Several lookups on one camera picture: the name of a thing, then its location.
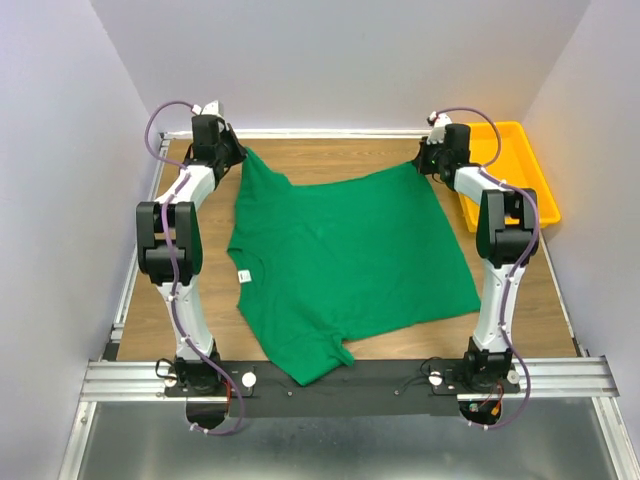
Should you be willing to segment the yellow plastic tray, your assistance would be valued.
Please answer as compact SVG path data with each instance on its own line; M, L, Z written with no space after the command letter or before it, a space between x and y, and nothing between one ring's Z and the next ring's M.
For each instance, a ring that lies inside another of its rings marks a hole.
M471 161L484 164L495 154L495 132L487 123L475 122L469 126ZM488 172L511 185L533 189L538 198L540 226L546 228L558 224L561 213L524 128L516 121L501 121L496 126L501 136L502 148L498 160L488 167Z

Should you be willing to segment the green t shirt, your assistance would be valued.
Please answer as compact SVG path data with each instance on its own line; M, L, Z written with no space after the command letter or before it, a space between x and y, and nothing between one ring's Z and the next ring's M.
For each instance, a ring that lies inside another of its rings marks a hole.
M481 306L452 227L411 164L295 185L250 153L234 217L239 311L302 386L351 365L349 341Z

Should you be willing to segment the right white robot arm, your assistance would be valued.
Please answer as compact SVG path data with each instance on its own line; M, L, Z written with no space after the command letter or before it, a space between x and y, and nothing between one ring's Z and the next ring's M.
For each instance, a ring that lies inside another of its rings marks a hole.
M515 357L512 323L521 279L539 244L536 194L491 176L470 161L471 129L446 115L429 121L413 161L418 172L437 175L452 191L479 206L476 251L484 261L478 323L454 379L480 392L508 378Z

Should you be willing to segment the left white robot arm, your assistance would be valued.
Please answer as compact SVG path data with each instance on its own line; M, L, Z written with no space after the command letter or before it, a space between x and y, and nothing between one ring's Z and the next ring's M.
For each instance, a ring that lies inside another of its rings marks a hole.
M180 392L208 396L221 388L235 393L237 387L220 365L201 305L198 210L229 170L247 158L247 150L215 103L191 110L188 154L176 164L179 174L168 190L136 207L136 241L139 270L163 298L175 335L175 359L165 380Z

